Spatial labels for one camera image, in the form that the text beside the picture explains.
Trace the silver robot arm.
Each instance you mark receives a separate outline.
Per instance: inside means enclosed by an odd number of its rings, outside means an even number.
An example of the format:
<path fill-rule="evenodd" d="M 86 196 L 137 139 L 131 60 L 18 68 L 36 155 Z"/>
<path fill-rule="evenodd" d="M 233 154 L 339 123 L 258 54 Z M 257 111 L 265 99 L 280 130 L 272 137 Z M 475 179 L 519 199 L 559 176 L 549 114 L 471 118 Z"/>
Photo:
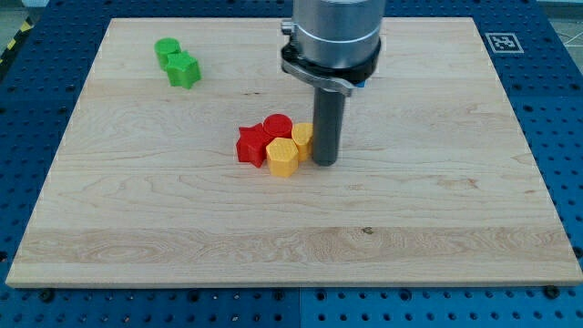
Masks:
<path fill-rule="evenodd" d="M 302 82 L 349 97 L 376 69 L 384 0 L 295 0 L 281 21 L 289 38 L 281 69 Z"/>

